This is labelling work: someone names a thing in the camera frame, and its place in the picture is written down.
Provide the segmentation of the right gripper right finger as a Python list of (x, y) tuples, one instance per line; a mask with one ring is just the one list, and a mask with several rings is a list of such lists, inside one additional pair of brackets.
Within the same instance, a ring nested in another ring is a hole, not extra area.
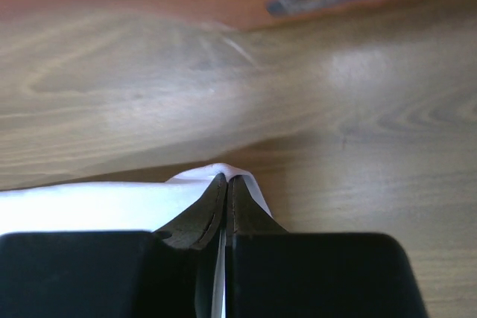
[(227, 236), (288, 234), (252, 198), (243, 176), (232, 178), (228, 184), (226, 233)]

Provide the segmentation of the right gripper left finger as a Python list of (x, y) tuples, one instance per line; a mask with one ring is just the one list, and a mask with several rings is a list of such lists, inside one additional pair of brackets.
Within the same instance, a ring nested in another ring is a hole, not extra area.
[(226, 193), (226, 177), (218, 174), (196, 202), (154, 235), (172, 249), (204, 249), (221, 226)]

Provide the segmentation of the white green-sleeved t-shirt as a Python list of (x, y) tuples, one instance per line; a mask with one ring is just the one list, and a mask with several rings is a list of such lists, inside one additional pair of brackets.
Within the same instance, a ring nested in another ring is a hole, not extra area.
[(221, 226), (202, 250), (176, 250), (154, 231), (213, 178), (254, 176), (214, 164), (165, 182), (86, 182), (1, 193), (3, 317), (223, 317), (227, 193)]

